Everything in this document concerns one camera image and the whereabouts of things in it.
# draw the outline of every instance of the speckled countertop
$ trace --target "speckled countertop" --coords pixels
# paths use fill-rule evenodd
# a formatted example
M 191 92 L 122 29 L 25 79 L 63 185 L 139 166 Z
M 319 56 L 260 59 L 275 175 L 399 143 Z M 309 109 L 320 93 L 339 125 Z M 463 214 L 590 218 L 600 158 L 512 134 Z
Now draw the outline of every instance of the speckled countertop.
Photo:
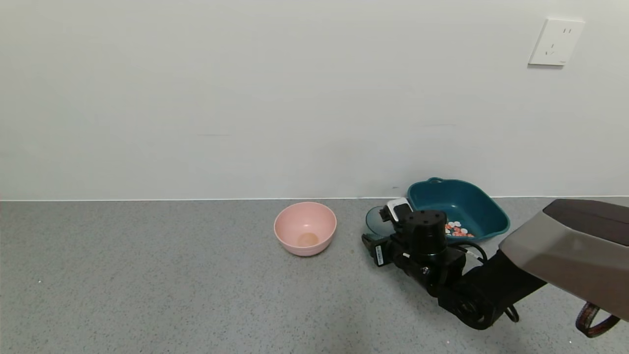
M 498 199 L 514 228 L 550 201 Z M 2 203 L 0 351 L 629 350 L 627 323 L 589 340 L 574 327 L 583 301 L 549 285 L 517 304 L 520 323 L 468 328 L 395 266 L 374 266 L 360 235 L 382 201 L 322 202 L 338 229 L 312 258 L 285 252 L 273 234 L 292 201 Z M 502 238 L 484 243 L 489 254 Z

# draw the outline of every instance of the cable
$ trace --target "cable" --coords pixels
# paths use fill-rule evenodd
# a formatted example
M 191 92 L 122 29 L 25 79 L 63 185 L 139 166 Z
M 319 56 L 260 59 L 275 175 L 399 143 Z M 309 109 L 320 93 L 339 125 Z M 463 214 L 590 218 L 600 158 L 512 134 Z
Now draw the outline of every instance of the cable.
M 478 252 L 480 252 L 481 255 L 482 255 L 482 261 L 481 262 L 485 263 L 487 261 L 487 253 L 485 253 L 485 250 L 482 247 L 480 247 L 479 245 L 477 245 L 476 243 L 469 242 L 469 241 L 459 241 L 459 242 L 450 243 L 448 246 L 450 246 L 450 247 L 470 246 L 470 247 L 476 248 L 478 250 Z
M 518 311 L 516 311 L 515 307 L 513 305 L 507 307 L 506 310 L 504 310 L 504 313 L 507 315 L 507 317 L 509 317 L 509 319 L 512 322 L 519 322 L 520 321 L 520 315 L 518 314 Z
M 479 256 L 478 254 L 475 254 L 474 252 L 470 251 L 469 249 L 463 248 L 461 246 L 451 246 L 454 249 L 458 249 L 459 251 L 463 252 L 463 253 L 468 253 L 474 256 L 474 258 L 476 258 L 479 262 L 481 263 L 485 263 L 485 261 L 482 259 L 481 256 Z

